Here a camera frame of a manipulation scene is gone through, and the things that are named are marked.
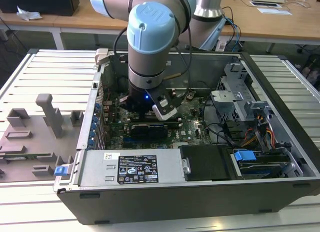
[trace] metal bracket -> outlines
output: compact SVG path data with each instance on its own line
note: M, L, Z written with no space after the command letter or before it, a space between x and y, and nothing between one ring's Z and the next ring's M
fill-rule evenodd
M101 65L103 63L109 62L109 50L107 48L99 48L95 52L94 60L96 65Z
M248 101L244 105L244 110L246 112L247 118L253 118L255 116L254 111L264 110L266 108L269 108L269 105L265 101Z
M242 79L244 80L247 75L247 70L240 63L231 63L225 66L224 72L227 77L232 77L234 79Z
M232 118L236 110L235 102L243 100L240 92L231 91L212 91L211 98L223 119Z

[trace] desk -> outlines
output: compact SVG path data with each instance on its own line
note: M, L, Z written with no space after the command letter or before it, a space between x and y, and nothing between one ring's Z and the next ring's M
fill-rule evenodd
M234 21L242 30L243 41L320 45L320 2L306 2L311 8L289 4L292 15L262 14L257 8L246 6L240 0L222 0L221 5L233 9ZM225 12L227 16L231 16L228 9ZM51 32L57 49L65 48L61 38L63 32L118 34L127 25L125 21L96 13L89 0L80 0L79 7L72 17L43 15L43 19L28 22L15 14L0 13L0 16L14 30ZM1 22L0 29L6 29ZM225 26L220 40L228 41L232 33L231 26Z

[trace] warning label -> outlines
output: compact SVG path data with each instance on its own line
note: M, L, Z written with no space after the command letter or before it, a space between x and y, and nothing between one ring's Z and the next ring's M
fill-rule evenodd
M119 184L158 183L157 157L119 156Z

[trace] cable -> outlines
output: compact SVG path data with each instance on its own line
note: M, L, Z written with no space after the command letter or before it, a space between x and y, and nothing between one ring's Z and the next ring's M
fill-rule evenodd
M239 0L239 1L242 1L246 6L249 6L249 7L257 7L257 6L254 6L254 5L248 5L248 4L246 4L243 0ZM286 7L287 10L280 10L278 7L275 7L275 6L268 6L268 7L272 7L272 8L274 8L274 9L277 9L278 11L290 11L290 8L287 7L287 5L289 5L289 4L291 4L291 3L296 3L296 4L300 5L300 6L305 7L305 8L311 8L310 3L306 2L306 1L298 1L298 0L286 0L285 3L283 3L283 4L281 5L281 7L282 7L282 8L283 8L283 7Z
M11 36L11 40L15 43L15 45L16 45L16 52L15 52L15 55L16 55L16 58L18 59L18 60L20 60L19 58L18 58L18 51L19 51L19 45L16 43L16 41L13 39L13 36L14 35L12 35Z
M122 29L122 30L119 32L118 36L116 37L116 39L115 39L115 41L114 41L114 43L113 43L113 52L114 52L114 55L116 56L116 58L117 58L118 60L120 60L120 57L119 57L119 55L118 55L118 53L117 53L117 43L118 43L120 37L122 36L122 34L124 34L124 32L125 32L126 30L127 30L127 27L125 27L124 29Z
M199 80L199 81L196 81L196 83L197 83L197 82L201 82L201 83L203 83L208 89L212 89L212 87L210 87L205 81Z
M220 127L222 127L222 126L223 126L223 124L222 124L222 123L218 123L218 122L210 123L210 124L208 124L207 126L211 126L211 125L218 125L218 126L220 126Z
M191 66L191 61L192 61L192 40L191 40L190 27L188 27L188 34L189 34L189 62L188 62L188 65L186 66L186 68L185 68L185 70L183 72L177 73L177 74L174 74L174 75L171 75L171 76L167 76L167 77L165 77L163 79L163 81L167 81L167 80L170 80L170 79L174 79L174 78L180 77L180 76L182 76L183 74L185 74L189 70L189 68Z
M187 65L184 57L182 56L180 50L175 46L175 49L178 51L181 59L182 59L182 62L184 63L186 69L187 69L187 72L188 72L188 84L187 84L187 88L184 92L184 94L180 97L180 100L183 101L185 99L185 97L187 96L187 94L189 93L189 89L190 89L190 85L191 85L191 75L190 75L190 71L189 71L189 68L190 68L190 63L191 61L189 61L189 65Z
M251 144L253 141L255 141L257 139L257 136L252 137L250 140L248 140L247 142L245 142L242 147L244 146L248 146L249 144Z
M233 28L233 32L236 32L236 42L232 48L232 51L234 51L237 44L242 48L242 45L240 44L240 38L242 35L241 28L238 25L236 25L232 20L230 20L228 17L226 17L226 16L224 16L224 17L231 24L231 26ZM226 44L226 46L232 41L233 37L234 37L234 35L232 35L230 41Z
M217 134L217 136L216 136L216 144L219 144L219 134L221 133L221 132L223 132L223 130L220 130L220 131L218 131L218 134Z
M308 50L308 49L305 49L303 46L300 46L299 44L296 44L297 47L301 48L302 50L306 51L307 53L309 54L312 54L313 51L317 50L320 46L317 46L316 48L314 49L311 49L311 50Z
M14 52L14 51L9 51L8 48L7 48L7 46L6 46L6 44L5 44L2 40L0 40L0 42L3 44L4 49L6 50L6 52L16 54L16 52Z
M20 39L17 37L17 35L15 34L15 32L13 30L10 29L10 27L6 24L6 22L0 17L0 20L3 22L3 24L10 30L12 31L12 33L14 34L14 36L16 37L16 39L20 42L20 44L22 45L22 47L28 51L27 47L20 41Z
M218 132L215 132L214 130L212 130L211 128L209 128L209 126L206 124L206 121L205 121L205 109L206 109L206 106L207 106L207 102L209 101L210 99L210 96L208 96L208 98L206 99L204 105L203 105L203 109L202 109L202 124L204 125L205 128L207 128L209 131L211 131L213 134L215 134L216 136L224 139L232 148L234 148L235 146L236 147L239 147L236 145L235 142L233 142L232 140L228 139L227 137L225 136L222 136L220 135Z
M5 70L5 69L3 69L3 70L11 74L12 71L11 71L11 68L10 68L10 65L9 65L8 61L6 60L6 57L2 54L1 51L0 51L0 55L2 56L2 58L3 58L3 60L4 60L5 64L6 64L6 66L7 66L8 69L9 69L9 71L8 71L8 70Z
M253 130L253 128L249 128L247 131L246 131L246 133L245 133L245 135L244 135L244 140L246 141L247 140L247 135L248 135L248 133L250 132L250 131L252 131Z
M232 29L233 29L232 37L230 38L230 40L229 40L229 41L226 43L226 45L225 45L225 46L228 46L229 43L230 43L230 42L232 41L232 39L234 38L236 32L235 32L235 28L233 27L233 23L234 23L234 12L232 11L232 8L229 7L229 6L225 6L225 7L223 7L222 9L225 9L225 8L229 8L230 11L231 11L231 26L232 26Z

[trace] black cable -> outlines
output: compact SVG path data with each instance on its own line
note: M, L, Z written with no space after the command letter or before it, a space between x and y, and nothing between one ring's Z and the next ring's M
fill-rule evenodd
M5 69L3 69L3 70L6 71L6 72L8 72L8 73L12 73L11 68L10 68L10 65L9 65L8 61L6 60L6 57L2 54L1 50L0 50L0 55L1 55L1 57L3 58L4 63L6 64L6 66L7 66L8 69L9 69L9 71L8 71L8 70L5 70Z
M191 41L191 30L190 27L188 27L188 34L189 34L189 62L188 65L186 64L185 60L184 64L186 66L185 70L181 73L181 75L185 74L187 71L189 71L190 66L191 66L191 61L192 61L192 41ZM179 49L175 46L175 49L179 52L180 56L183 58L181 52L179 51Z
M220 135L218 132L215 132L214 130L209 128L208 125L206 124L206 121L205 121L205 109L206 109L207 102L209 101L209 99L210 99L210 96L208 96L208 98L206 99L206 101L205 101L205 103L203 105L203 109L202 109L202 124L204 125L205 128L208 128L208 130L211 131L213 134L215 134L216 136L224 139L228 143L228 145L230 145L232 148L241 148L241 146L237 145L231 138L227 138L225 136Z
M210 124L208 124L207 126L211 126L211 125L218 125L218 126L220 126L220 127L224 126L222 123L218 123L218 122L210 123Z
M12 31L12 33L14 34L14 36L16 37L16 39L20 42L20 44L22 45L22 47L28 51L27 47L20 41L20 39L18 38L18 36L15 34L15 32L13 30L10 29L10 27L6 24L6 22L0 17L0 20L3 22L3 24L10 30Z
M234 26L239 28L240 33L239 33L239 39L237 40L237 42L235 43L235 45L233 46L232 49L235 49L237 44L240 46L240 48L242 48L242 45L240 44L240 38L241 38L241 35L242 35L241 28L236 24L234 24Z
M231 21L232 21L232 23L234 24L234 12L232 11L232 8L229 7L229 6L225 6L225 7L223 7L222 9L225 9L225 8L229 8L229 9L230 9L230 11L231 11ZM233 29L233 34L232 34L232 37L231 37L230 40L226 43L225 46L228 46L228 45L229 45L229 43L232 41L232 39L234 38L234 36L235 36L235 34L236 34L235 28L234 28L232 25L231 25L231 27L232 27L232 29Z
M197 83L197 82L201 82L201 83L203 83L208 89L212 89L212 87L210 87L205 81L199 80L199 81L196 81L196 83Z
M24 55L22 55L22 54L20 54L20 53L17 53L17 52L15 52L15 51L9 51L4 41L1 40L0 42L3 44L4 49L6 50L6 52L8 52L8 53L14 53L14 54L16 54L16 55L19 55L19 56L24 57Z
M301 48L302 50L306 51L309 54L312 54L313 51L317 50L320 47L320 46L317 46L315 49L308 50L308 49L305 49L303 46L300 46L298 44L296 44L296 46Z
M189 64L189 67L188 67L188 65L187 65L184 57L182 56L180 50L176 46L175 46L175 49L177 50L178 54L180 55L181 60L184 63L185 68L187 69L186 71L188 72L188 84L187 84L187 87L186 87L186 90L185 90L184 94L180 97L180 100L182 102L185 99L185 97L188 95L189 90L190 90L190 85L191 85L191 74L190 74L190 71L189 71L190 64Z
M116 58L117 58L118 60L120 60L120 57L119 57L119 55L117 54L117 43L118 43L120 37L122 36L122 34L124 34L124 32L125 32L126 30L127 30L127 27L125 27L124 29L122 29L122 30L119 32L118 36L116 37L116 39L115 39L115 41L114 41L114 43L113 43L113 52L114 52L114 55L116 56Z
M219 136L216 136L216 144L219 144Z

